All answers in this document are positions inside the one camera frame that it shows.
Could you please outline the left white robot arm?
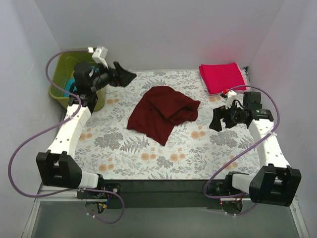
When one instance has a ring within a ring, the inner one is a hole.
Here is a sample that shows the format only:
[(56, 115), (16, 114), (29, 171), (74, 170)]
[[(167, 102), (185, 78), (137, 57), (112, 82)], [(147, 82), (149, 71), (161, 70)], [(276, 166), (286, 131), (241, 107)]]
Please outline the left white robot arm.
[(126, 87), (136, 77), (118, 62), (114, 68), (101, 63), (91, 66), (79, 62), (74, 66), (75, 91), (70, 96), (64, 123), (46, 152), (38, 153), (36, 163), (46, 186), (64, 188), (97, 188), (99, 175), (82, 171), (74, 160), (75, 149), (83, 127), (97, 104), (97, 91), (107, 85)]

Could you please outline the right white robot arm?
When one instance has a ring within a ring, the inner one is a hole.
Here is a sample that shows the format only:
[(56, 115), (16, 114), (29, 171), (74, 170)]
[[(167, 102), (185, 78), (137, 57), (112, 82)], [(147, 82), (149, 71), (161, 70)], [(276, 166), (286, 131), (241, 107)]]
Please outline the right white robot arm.
[(301, 181), (301, 173), (285, 159), (275, 134), (277, 126), (270, 110), (263, 109), (260, 92), (244, 92), (243, 101), (233, 90), (222, 97), (226, 104), (213, 110), (210, 129), (217, 132), (238, 124), (247, 126), (260, 161), (260, 170), (254, 175), (230, 172), (223, 180), (207, 182), (204, 192), (208, 196), (238, 197), (249, 195), (254, 203), (290, 206)]

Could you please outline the dark red t shirt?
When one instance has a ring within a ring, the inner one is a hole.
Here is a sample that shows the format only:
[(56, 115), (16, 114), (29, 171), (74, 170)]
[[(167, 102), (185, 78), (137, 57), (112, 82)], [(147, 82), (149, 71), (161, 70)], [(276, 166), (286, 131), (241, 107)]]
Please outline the dark red t shirt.
[(198, 118), (200, 103), (171, 87), (152, 87), (136, 105), (127, 129), (143, 133), (165, 146), (175, 126)]

